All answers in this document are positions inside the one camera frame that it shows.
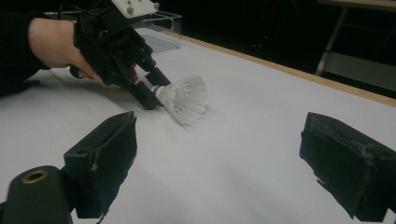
shuttlecock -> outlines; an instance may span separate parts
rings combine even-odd
[[[190,125],[206,111],[206,84],[193,76],[168,86],[154,87],[158,100],[182,125]]]

table edge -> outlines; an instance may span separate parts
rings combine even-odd
[[[181,39],[184,41],[191,42],[193,44],[197,44],[197,45],[209,48],[209,49],[214,49],[214,50],[217,50],[217,51],[220,51],[223,53],[227,53],[227,54],[233,55],[235,57],[239,57],[244,60],[248,60],[248,61],[251,61],[254,63],[259,63],[264,66],[268,66],[268,67],[274,68],[276,70],[288,73],[290,75],[300,77],[300,78],[303,78],[303,79],[306,79],[306,80],[309,80],[312,82],[316,82],[318,84],[321,84],[321,85],[324,85],[324,86],[327,86],[327,87],[330,87],[330,88],[333,88],[333,89],[336,89],[339,91],[344,91],[344,92],[347,92],[347,93],[350,93],[353,95],[357,95],[359,97],[363,97],[363,98],[366,98],[366,99],[369,99],[372,101],[379,102],[384,105],[390,105],[390,106],[396,107],[396,99],[392,99],[392,98],[384,96],[384,95],[380,95],[380,94],[362,90],[362,89],[359,89],[356,87],[348,86],[346,84],[332,81],[332,80],[329,80],[329,79],[326,79],[323,77],[318,77],[318,76],[315,76],[312,74],[308,74],[306,72],[303,72],[303,71],[300,71],[297,69],[293,69],[293,68],[290,68],[290,67],[278,64],[278,63],[271,63],[269,61],[265,61],[264,59],[256,58],[256,57],[253,57],[253,56],[250,56],[245,53],[241,53],[241,52],[238,52],[238,51],[235,51],[232,49],[226,49],[224,47],[210,44],[205,41],[198,40],[198,39],[195,39],[195,38],[192,38],[189,36],[182,35]]]
[[[318,3],[339,7],[356,7],[372,10],[396,11],[396,2],[386,0],[318,0]]]

hand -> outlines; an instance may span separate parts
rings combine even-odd
[[[73,25],[73,21],[32,19],[28,40],[33,54],[47,67],[74,65],[82,77],[101,79],[74,46]]]

table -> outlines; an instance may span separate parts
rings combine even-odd
[[[329,72],[338,76],[351,78],[386,90],[396,91],[396,67],[390,64],[377,63],[332,51],[338,33],[342,28],[350,8],[365,8],[396,12],[396,1],[392,0],[318,0],[320,4],[342,7],[326,49],[323,51],[317,76]]]
[[[300,159],[300,133],[315,112],[396,148],[395,100],[186,36],[154,60],[173,82],[204,79],[209,104],[197,123],[182,127],[163,108],[146,111],[67,69],[40,71],[39,85],[0,98],[0,201],[16,175],[63,167],[83,136],[133,110],[137,157],[104,223],[359,223]],[[388,212],[385,223],[395,218]]]

sleeve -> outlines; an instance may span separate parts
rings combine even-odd
[[[48,69],[30,50],[28,27],[33,18],[47,18],[42,12],[26,14],[0,11],[0,90]]]

